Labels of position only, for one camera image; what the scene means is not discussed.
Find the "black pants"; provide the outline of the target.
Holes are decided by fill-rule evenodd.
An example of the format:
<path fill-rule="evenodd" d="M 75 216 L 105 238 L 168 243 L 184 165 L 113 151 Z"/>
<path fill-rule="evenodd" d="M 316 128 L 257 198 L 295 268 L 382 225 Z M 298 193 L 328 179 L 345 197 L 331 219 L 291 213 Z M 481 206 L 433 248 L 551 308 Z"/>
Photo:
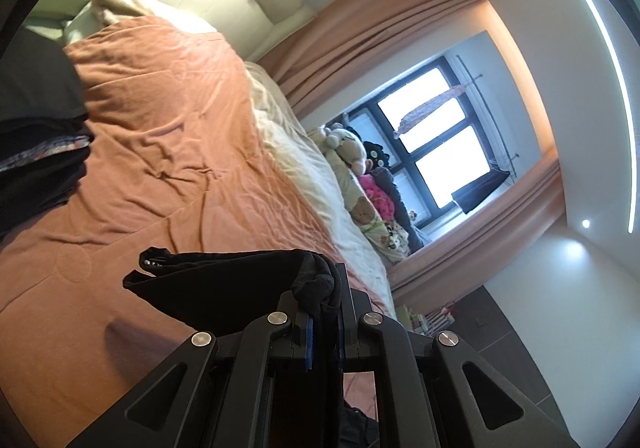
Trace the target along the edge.
<path fill-rule="evenodd" d="M 378 424 L 344 398 L 337 264 L 304 250 L 171 254 L 151 248 L 124 288 L 216 338 L 244 334 L 278 305 L 314 320 L 314 364 L 277 359 L 264 383 L 257 436 L 264 447 L 376 447 Z"/>

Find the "white bedside drawer cabinet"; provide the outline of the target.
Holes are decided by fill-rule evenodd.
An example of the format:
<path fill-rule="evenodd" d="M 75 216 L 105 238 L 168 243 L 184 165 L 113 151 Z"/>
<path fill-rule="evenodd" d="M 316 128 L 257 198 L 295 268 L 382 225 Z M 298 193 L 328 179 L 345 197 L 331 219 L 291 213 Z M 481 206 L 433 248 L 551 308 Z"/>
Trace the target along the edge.
<path fill-rule="evenodd" d="M 396 308 L 396 316 L 409 332 L 434 338 L 438 332 L 449 329 L 454 323 L 453 309 L 454 304 L 448 303 L 431 312 L 421 314 L 407 305 L 400 305 Z"/>

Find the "bear print cushion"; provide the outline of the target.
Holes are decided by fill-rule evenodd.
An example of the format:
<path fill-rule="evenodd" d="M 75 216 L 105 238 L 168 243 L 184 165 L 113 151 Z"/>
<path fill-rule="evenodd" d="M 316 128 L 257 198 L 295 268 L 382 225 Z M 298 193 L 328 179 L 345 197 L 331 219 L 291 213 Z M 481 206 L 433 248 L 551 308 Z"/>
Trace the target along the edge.
<path fill-rule="evenodd" d="M 334 151 L 326 150 L 322 146 L 323 135 L 320 128 L 312 130 L 309 137 L 328 161 L 340 187 L 347 212 L 386 264 L 398 264 L 410 253 L 408 232 L 395 219 L 389 222 L 382 220 L 361 188 L 359 176 L 356 176 Z"/>

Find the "pink plush toy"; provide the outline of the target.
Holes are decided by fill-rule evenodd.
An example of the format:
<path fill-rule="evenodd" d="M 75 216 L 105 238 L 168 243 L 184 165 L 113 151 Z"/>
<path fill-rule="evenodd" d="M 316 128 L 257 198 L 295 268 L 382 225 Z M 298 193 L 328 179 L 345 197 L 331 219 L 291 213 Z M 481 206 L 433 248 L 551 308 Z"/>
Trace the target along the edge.
<path fill-rule="evenodd" d="M 380 214 L 382 220 L 389 222 L 395 218 L 395 205 L 393 200 L 386 192 L 378 186 L 374 178 L 370 174 L 364 174 L 358 177 L 358 182 L 367 198 Z"/>

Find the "black plush toy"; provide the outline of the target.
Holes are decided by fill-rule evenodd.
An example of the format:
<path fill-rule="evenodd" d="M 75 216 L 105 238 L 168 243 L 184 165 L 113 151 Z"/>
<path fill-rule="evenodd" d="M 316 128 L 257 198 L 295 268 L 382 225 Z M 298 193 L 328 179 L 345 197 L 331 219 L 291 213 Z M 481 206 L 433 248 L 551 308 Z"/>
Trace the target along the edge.
<path fill-rule="evenodd" d="M 376 144 L 375 142 L 363 143 L 364 151 L 366 152 L 366 169 L 367 174 L 376 170 L 377 168 L 389 168 L 390 167 L 390 155 L 385 152 L 384 148 Z"/>

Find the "beige plush toy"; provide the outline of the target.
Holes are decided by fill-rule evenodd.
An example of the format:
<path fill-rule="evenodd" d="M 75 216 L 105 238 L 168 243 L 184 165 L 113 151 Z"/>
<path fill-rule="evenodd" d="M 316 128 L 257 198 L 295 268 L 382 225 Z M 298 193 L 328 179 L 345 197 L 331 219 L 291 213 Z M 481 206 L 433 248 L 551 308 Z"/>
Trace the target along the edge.
<path fill-rule="evenodd" d="M 334 151 L 356 176 L 366 174 L 367 151 L 356 134 L 341 126 L 322 126 L 320 130 L 326 150 Z"/>

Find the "dark hanging garment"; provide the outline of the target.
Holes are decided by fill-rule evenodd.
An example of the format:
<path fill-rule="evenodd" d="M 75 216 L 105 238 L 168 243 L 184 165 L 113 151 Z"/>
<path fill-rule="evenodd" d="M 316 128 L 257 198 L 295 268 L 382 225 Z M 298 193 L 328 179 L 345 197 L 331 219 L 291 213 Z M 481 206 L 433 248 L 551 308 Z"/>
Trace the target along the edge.
<path fill-rule="evenodd" d="M 509 172 L 491 168 L 488 173 L 454 191 L 452 200 L 464 214 L 469 214 L 509 178 Z"/>

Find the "black framed window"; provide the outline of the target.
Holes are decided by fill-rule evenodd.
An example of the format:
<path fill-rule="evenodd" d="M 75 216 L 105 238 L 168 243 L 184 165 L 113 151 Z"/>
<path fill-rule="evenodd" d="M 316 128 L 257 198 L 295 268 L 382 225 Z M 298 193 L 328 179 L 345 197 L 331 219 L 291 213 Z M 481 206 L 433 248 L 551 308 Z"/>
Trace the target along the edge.
<path fill-rule="evenodd" d="M 450 99 L 401 138 L 394 138 L 402 117 L 450 87 L 470 83 L 464 94 Z M 470 80 L 454 73 L 449 61 L 438 57 L 420 64 L 382 86 L 337 118 L 362 140 L 381 145 L 390 155 L 390 172 L 413 223 L 424 230 L 432 223 L 462 211 L 451 194 L 498 168 L 510 173 L 499 188 L 513 184 L 512 164 L 500 164 L 498 147 L 480 122 L 469 91 Z"/>

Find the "pink hanging garment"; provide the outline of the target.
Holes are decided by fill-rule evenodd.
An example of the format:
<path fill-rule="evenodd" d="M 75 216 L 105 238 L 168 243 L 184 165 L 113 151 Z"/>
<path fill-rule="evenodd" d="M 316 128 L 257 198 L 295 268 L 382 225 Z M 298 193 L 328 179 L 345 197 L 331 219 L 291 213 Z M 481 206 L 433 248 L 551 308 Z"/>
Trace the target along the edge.
<path fill-rule="evenodd" d="M 425 101 L 420 106 L 417 106 L 407 114 L 405 114 L 400 120 L 398 129 L 394 131 L 394 138 L 399 139 L 402 135 L 408 133 L 409 130 L 412 130 L 413 127 L 416 127 L 419 123 L 425 120 L 428 116 L 430 116 L 433 112 L 439 109 L 443 104 L 450 101 L 450 99 L 458 98 L 470 86 L 470 83 L 458 84 L 450 87 L 449 90 L 443 92 L 428 101 Z"/>

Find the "right pink curtain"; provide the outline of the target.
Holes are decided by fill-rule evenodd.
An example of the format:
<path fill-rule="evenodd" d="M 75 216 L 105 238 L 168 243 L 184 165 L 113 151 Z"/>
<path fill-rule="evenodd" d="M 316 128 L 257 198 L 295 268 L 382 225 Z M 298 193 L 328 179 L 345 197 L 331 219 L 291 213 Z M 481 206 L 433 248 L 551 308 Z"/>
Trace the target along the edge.
<path fill-rule="evenodd" d="M 558 152 L 453 230 L 388 271 L 394 302 L 428 312 L 495 277 L 565 213 Z"/>

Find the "pink curtain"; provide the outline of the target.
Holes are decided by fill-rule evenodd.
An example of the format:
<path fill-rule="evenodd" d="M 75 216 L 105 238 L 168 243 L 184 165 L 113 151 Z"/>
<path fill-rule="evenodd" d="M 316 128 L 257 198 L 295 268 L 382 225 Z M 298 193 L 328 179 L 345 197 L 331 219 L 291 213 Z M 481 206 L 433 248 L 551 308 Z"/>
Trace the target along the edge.
<path fill-rule="evenodd" d="M 336 0 L 259 59 L 299 118 L 486 0 Z"/>
<path fill-rule="evenodd" d="M 428 312 L 495 277 L 565 213 L 558 152 L 453 230 L 388 271 L 394 302 Z"/>

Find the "orange fleece blanket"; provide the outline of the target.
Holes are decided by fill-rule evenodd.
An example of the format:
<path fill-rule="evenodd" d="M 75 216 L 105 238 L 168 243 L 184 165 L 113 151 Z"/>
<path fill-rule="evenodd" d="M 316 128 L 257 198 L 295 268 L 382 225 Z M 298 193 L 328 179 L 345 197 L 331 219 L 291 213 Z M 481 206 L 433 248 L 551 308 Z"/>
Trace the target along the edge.
<path fill-rule="evenodd" d="M 316 251 L 393 309 L 378 254 L 345 241 L 348 213 L 330 231 L 267 151 L 221 34 L 136 17 L 66 52 L 94 135 L 87 173 L 1 248 L 1 389 L 37 446 L 65 446 L 190 336 L 122 285 L 151 246 Z"/>

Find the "left pink curtain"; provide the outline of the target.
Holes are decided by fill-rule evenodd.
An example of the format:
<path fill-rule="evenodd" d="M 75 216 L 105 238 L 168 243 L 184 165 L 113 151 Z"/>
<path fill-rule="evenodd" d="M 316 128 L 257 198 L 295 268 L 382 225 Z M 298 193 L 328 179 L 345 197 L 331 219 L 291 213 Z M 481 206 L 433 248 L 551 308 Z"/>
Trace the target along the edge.
<path fill-rule="evenodd" d="M 299 118 L 486 0 L 336 0 L 259 59 Z"/>

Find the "stack of folded black clothes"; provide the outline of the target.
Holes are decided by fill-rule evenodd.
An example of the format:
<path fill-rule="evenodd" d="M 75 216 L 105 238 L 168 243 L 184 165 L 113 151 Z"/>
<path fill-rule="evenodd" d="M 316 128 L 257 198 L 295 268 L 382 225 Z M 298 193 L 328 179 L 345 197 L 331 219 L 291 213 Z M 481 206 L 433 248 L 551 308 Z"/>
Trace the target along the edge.
<path fill-rule="evenodd" d="M 1 57 L 1 234 L 65 204 L 94 135 L 84 88 L 54 41 L 21 29 Z"/>

